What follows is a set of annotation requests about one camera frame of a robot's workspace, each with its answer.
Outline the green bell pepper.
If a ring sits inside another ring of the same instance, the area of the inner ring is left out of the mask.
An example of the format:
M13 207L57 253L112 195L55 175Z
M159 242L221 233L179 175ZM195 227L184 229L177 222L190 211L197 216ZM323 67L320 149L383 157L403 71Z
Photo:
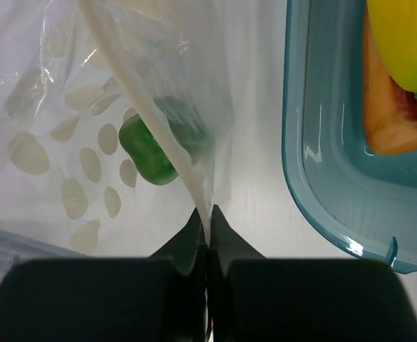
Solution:
M173 96L157 97L153 101L165 114L173 135L180 146L189 153L192 163L198 162L208 138L201 124L189 124L186 121L198 118L195 106ZM161 186L177 178L177 171L139 115L128 118L122 124L118 138L138 173L146 181Z

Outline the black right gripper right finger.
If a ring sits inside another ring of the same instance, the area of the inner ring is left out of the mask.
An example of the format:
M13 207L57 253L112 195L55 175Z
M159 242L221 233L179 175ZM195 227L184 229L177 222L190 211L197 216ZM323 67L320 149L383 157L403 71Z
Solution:
M359 259L268 259L211 218L207 294L216 341L417 341L396 274Z

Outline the clear zip top bag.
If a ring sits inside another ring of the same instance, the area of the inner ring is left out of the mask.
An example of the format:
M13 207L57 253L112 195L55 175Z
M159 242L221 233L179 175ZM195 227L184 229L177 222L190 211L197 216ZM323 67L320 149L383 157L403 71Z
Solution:
M0 274L27 259L147 257L219 207L268 256L285 211L285 1L0 1ZM189 170L157 186L118 133L145 82Z

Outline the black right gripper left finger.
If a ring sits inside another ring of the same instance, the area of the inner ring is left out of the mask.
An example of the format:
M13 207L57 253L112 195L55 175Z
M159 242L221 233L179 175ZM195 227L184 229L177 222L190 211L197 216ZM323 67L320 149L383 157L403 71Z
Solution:
M200 216L146 258L34 259L0 284L0 341L206 341Z

